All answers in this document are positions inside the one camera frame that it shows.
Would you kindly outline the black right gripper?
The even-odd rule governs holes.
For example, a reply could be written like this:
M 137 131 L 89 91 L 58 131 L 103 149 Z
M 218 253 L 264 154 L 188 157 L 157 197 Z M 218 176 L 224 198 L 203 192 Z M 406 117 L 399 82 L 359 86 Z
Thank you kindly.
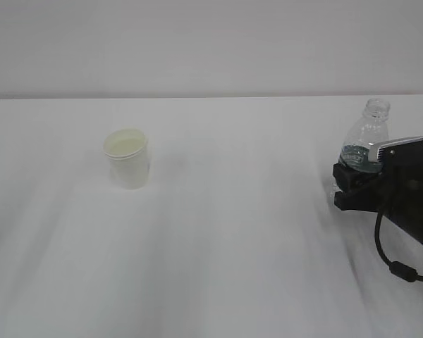
M 379 173 L 364 173 L 342 163 L 333 165 L 334 205 L 342 211 L 384 216 L 423 245 L 423 141 L 384 154 Z

